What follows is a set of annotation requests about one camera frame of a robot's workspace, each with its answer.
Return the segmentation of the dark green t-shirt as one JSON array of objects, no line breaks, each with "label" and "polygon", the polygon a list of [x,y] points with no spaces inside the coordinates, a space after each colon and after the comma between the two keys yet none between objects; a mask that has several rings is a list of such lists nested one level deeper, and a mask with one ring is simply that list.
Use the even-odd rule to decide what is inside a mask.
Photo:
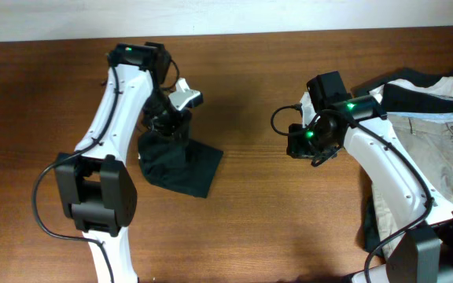
[{"label": "dark green t-shirt", "polygon": [[146,132],[138,138],[138,162],[145,180],[192,197],[208,196],[223,151],[193,139],[165,140]]}]

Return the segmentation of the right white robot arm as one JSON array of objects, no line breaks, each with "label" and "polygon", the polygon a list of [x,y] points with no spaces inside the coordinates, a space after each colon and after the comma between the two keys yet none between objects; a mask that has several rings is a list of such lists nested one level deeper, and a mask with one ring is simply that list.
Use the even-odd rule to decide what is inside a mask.
[{"label": "right white robot arm", "polygon": [[366,258],[346,282],[453,282],[453,204],[430,184],[399,142],[386,111],[373,97],[352,97],[339,72],[317,75],[294,107],[301,123],[289,126],[287,154],[314,167],[340,149],[379,186],[399,230],[381,241],[400,242],[380,266]]}]

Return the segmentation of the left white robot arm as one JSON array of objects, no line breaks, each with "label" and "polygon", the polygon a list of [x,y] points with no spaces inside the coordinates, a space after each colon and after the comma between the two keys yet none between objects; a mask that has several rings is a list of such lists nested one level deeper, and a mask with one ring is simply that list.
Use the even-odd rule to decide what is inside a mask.
[{"label": "left white robot arm", "polygon": [[141,113],[149,132],[167,140],[184,137],[191,116],[171,103],[163,86],[173,65],[164,45],[119,43],[108,54],[108,79],[94,120],[72,154],[54,169],[64,214],[87,241],[100,282],[137,282],[128,227],[137,190],[127,153]]}]

